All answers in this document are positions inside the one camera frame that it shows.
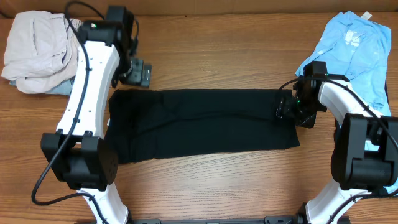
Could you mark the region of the black t-shirt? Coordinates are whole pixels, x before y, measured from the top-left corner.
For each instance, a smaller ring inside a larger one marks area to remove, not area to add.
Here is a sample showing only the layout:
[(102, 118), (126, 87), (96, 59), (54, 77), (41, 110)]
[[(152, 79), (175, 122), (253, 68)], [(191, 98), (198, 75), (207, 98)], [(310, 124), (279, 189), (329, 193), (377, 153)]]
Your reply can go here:
[(299, 146), (295, 122), (275, 115), (290, 90), (117, 90), (105, 140), (119, 163)]

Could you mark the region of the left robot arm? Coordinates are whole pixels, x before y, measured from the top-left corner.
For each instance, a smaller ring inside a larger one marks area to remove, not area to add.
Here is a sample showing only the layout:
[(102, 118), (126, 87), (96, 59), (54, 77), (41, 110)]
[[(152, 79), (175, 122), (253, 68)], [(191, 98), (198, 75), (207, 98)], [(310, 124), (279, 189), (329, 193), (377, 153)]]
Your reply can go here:
[(114, 183), (118, 156), (104, 140), (104, 111), (118, 83), (150, 85), (151, 65), (135, 58), (139, 24), (124, 6), (110, 6), (73, 32), (80, 45), (78, 68), (56, 131), (42, 135), (46, 171), (86, 200), (96, 223), (131, 223)]

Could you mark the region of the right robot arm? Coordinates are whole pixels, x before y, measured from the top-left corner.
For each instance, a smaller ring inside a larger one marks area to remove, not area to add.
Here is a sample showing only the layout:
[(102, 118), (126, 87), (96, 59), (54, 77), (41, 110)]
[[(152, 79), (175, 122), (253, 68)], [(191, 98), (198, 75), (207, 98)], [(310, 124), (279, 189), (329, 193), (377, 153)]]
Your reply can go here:
[(349, 223), (346, 211), (360, 200), (393, 198), (397, 190), (397, 118), (372, 109), (344, 75), (328, 73), (314, 61), (290, 81), (294, 95), (276, 96), (276, 116), (292, 118), (296, 126), (312, 128), (319, 111), (331, 111), (337, 123), (331, 157), (332, 178), (294, 216), (266, 217), (265, 223)]

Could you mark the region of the dark garment under blue shirt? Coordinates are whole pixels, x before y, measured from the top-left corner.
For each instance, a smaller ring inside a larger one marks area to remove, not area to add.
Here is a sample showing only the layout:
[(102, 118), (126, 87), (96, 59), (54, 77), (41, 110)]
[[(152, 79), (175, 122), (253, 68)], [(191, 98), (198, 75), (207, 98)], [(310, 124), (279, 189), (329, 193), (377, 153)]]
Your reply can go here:
[(333, 133), (334, 144), (336, 144), (338, 142), (338, 139), (340, 137), (340, 132), (341, 132), (341, 125), (339, 124), (339, 122), (337, 120), (335, 120), (335, 130)]

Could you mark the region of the light blue denim jeans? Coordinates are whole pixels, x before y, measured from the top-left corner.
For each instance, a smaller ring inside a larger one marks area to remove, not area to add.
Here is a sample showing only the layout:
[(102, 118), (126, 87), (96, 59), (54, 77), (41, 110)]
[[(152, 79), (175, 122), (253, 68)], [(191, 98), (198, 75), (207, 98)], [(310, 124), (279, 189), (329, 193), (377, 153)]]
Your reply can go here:
[(47, 78), (19, 78), (11, 80), (10, 85), (27, 94), (53, 94), (70, 95), (73, 87), (74, 78), (69, 78), (57, 83), (55, 80)]

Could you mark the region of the light blue t-shirt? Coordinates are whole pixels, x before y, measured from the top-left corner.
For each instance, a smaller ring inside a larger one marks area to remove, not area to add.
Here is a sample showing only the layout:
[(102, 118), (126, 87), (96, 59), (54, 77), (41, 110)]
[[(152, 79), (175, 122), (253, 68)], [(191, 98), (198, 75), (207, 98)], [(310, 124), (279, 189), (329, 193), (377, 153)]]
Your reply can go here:
[(386, 73), (391, 37), (391, 29), (384, 25), (351, 11), (340, 12), (326, 24), (314, 52), (295, 74), (302, 76), (304, 66), (323, 61), (329, 73), (345, 75), (367, 104), (390, 116)]

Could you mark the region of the white folded garment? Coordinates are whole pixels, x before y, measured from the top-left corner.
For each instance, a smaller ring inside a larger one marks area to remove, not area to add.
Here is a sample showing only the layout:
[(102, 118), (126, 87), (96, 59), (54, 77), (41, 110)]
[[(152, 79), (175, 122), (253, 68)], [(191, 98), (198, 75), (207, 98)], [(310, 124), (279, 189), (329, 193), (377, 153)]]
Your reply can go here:
[(1, 76), (9, 81), (49, 77), (57, 83), (74, 78), (80, 44), (72, 30), (80, 26), (80, 20), (68, 20), (62, 13), (18, 13), (7, 38)]

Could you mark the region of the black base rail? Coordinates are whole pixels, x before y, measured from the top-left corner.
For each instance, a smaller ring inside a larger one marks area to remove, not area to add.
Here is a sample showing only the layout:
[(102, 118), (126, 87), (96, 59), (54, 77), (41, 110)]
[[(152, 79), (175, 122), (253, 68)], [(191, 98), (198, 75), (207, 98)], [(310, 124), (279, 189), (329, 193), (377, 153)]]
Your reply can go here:
[(265, 218), (219, 219), (219, 220), (133, 220), (133, 224), (294, 224), (293, 216), (268, 216)]

